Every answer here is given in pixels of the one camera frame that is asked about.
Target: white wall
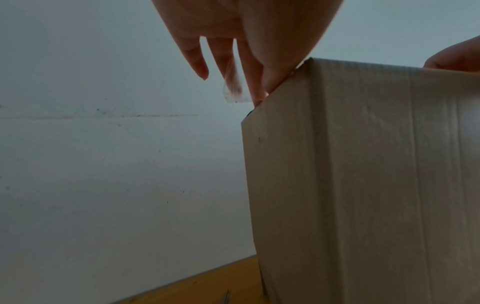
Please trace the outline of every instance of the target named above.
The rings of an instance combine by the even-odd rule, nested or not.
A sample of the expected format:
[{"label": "white wall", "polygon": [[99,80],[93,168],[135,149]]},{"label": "white wall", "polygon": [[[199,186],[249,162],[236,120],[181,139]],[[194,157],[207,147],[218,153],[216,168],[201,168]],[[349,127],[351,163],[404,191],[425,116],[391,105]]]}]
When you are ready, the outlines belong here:
[{"label": "white wall", "polygon": [[[478,12],[347,0],[313,56],[420,66]],[[203,82],[147,0],[0,2],[1,302],[105,304],[255,253],[252,106],[205,54]]]}]

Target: hand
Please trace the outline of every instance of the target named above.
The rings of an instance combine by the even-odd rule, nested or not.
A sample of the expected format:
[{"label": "hand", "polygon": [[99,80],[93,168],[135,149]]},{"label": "hand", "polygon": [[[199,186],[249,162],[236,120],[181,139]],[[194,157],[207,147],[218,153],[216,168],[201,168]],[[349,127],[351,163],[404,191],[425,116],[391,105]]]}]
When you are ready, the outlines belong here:
[{"label": "hand", "polygon": [[[192,69],[209,76],[200,48],[208,46],[222,76],[233,61],[233,41],[257,106],[317,44],[342,0],[152,0]],[[236,86],[235,78],[226,78]]]},{"label": "hand", "polygon": [[480,72],[480,36],[460,42],[430,57],[425,68]]}]

